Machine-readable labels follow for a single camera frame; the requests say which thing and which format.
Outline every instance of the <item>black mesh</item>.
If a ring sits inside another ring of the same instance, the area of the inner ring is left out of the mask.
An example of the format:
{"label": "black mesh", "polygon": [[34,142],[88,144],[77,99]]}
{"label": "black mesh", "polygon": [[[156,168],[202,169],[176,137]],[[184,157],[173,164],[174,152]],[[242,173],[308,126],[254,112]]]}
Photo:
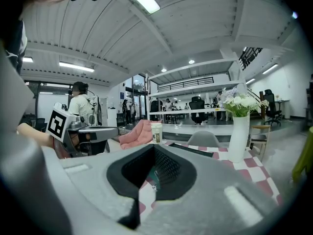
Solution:
{"label": "black mesh", "polygon": [[160,188],[156,200],[172,200],[184,195],[194,184],[197,173],[186,159],[159,145],[148,145],[111,164],[107,179],[122,196],[138,198],[138,192],[150,170],[155,167]]}

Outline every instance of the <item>flower bouquet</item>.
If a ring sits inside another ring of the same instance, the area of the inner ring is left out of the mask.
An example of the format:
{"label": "flower bouquet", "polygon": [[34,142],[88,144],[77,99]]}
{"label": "flower bouquet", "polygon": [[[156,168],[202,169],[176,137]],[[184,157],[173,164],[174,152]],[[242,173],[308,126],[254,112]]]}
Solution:
{"label": "flower bouquet", "polygon": [[250,112],[258,107],[268,106],[266,100],[259,102],[248,94],[239,94],[236,88],[226,91],[223,89],[220,107],[233,115],[234,128],[228,148],[228,159],[239,163],[244,158],[249,135]]}

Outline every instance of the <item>staircase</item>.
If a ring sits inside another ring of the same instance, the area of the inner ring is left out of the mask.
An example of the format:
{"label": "staircase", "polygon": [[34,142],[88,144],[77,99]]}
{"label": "staircase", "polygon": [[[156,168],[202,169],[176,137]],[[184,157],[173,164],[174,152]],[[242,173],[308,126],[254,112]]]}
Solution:
{"label": "staircase", "polygon": [[[256,94],[256,93],[254,93],[252,90],[250,90],[249,88],[247,88],[247,90],[248,90],[248,94],[249,94],[249,96],[251,96],[251,97],[253,97],[255,100],[257,100],[258,102],[261,102],[261,99],[260,99],[260,97]],[[262,116],[261,116],[261,114],[258,112],[258,111],[256,111],[256,110],[254,110],[253,112],[251,112],[250,113],[250,119],[262,119]]]}

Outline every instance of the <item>checkered tablecloth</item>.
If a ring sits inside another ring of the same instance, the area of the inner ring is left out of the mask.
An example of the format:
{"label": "checkered tablecloth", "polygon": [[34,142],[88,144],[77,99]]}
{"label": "checkered tablecloth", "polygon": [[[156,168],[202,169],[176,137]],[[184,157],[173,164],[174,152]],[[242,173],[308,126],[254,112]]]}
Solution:
{"label": "checkered tablecloth", "polygon": [[[185,144],[183,144],[183,146],[199,151],[212,152],[214,159],[220,160],[236,171],[239,171],[247,180],[251,180],[266,194],[271,196],[278,205],[282,203],[281,196],[274,181],[269,176],[258,157],[256,157],[256,155],[249,148],[246,148],[244,160],[242,162],[233,163],[228,160],[227,148],[201,147]],[[139,190],[139,211],[141,222],[153,210],[156,200],[156,191],[154,185],[155,182],[148,177]]]}

